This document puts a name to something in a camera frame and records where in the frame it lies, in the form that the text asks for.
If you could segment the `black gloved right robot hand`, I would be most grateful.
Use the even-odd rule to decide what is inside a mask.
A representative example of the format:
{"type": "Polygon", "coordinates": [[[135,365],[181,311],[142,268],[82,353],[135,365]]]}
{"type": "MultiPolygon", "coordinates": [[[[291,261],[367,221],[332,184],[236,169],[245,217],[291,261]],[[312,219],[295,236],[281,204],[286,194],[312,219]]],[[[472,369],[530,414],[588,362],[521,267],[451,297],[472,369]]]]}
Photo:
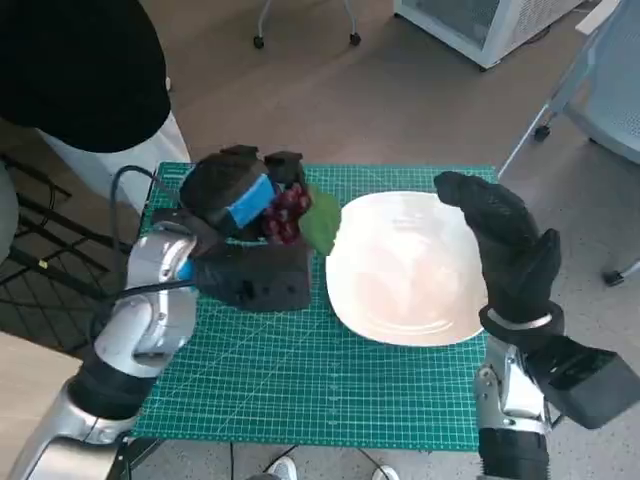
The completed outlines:
{"type": "Polygon", "coordinates": [[[550,314],[561,265],[559,232],[540,232],[524,201],[500,184],[446,171],[434,185],[441,202],[462,211],[476,238],[488,307],[514,324],[550,314]]]}

